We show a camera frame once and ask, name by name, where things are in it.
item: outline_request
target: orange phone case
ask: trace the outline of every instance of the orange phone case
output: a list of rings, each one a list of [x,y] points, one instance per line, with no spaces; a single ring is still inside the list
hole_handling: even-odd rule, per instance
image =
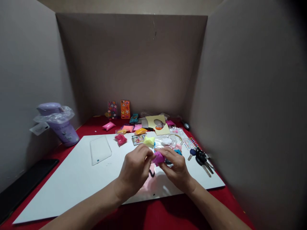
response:
[[[121,118],[130,119],[130,101],[121,100]]]

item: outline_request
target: yellow card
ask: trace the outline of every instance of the yellow card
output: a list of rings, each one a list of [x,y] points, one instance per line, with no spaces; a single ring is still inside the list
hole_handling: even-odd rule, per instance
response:
[[[157,135],[170,134],[169,127],[167,123],[165,122],[165,117],[163,115],[149,116],[149,117],[146,117],[146,119],[148,121],[148,127],[153,128],[156,131]],[[162,121],[162,123],[165,124],[164,127],[161,130],[156,129],[157,125],[155,124],[154,120]]]

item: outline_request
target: cardboard wall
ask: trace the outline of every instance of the cardboard wall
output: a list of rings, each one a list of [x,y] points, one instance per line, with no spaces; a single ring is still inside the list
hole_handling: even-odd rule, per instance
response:
[[[38,0],[60,13],[210,15],[223,0]]]
[[[107,101],[178,115],[207,16],[57,13],[95,114]]]
[[[307,177],[306,34],[284,1],[208,18],[183,111],[256,229],[298,229]]]
[[[91,115],[73,63],[66,62],[53,11],[35,0],[0,1],[0,192],[59,144],[52,130],[35,136],[36,106],[70,106],[78,128]]]

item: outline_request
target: key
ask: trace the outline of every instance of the key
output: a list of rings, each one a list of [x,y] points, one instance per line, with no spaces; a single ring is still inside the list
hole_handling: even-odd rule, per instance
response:
[[[208,175],[209,177],[211,177],[211,174],[210,174],[209,171],[207,170],[206,165],[205,165],[204,163],[202,163],[198,157],[196,157],[195,159],[196,159],[197,163],[198,163],[200,166],[202,166],[202,168],[206,171],[207,175]]]
[[[196,155],[196,151],[195,151],[194,149],[191,149],[191,150],[190,150],[190,155],[189,155],[188,160],[191,160],[191,158],[192,158],[193,156],[195,156],[195,155]]]
[[[210,158],[210,157],[207,155],[207,153],[205,153],[205,155],[206,155],[208,164],[210,165],[210,167],[211,167],[213,170],[215,170],[215,168],[213,167],[213,164],[209,161],[209,158]]]
[[[200,161],[201,161],[202,163],[204,163],[204,165],[209,169],[210,173],[213,174],[213,171],[212,171],[212,169],[210,168],[210,165],[209,165],[209,163],[208,163],[208,161],[207,161],[207,158],[206,158],[205,153],[204,153],[203,151],[201,151],[201,152],[199,152],[199,154],[198,154],[197,157],[198,157],[198,158],[200,159]]]

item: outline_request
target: purple bottle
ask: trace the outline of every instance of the purple bottle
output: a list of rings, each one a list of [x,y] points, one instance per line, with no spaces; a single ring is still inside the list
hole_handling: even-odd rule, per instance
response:
[[[37,107],[41,116],[34,118],[36,122],[47,122],[50,128],[58,135],[66,146],[72,146],[79,142],[80,138],[69,120],[75,115],[68,106],[59,103],[44,103]]]

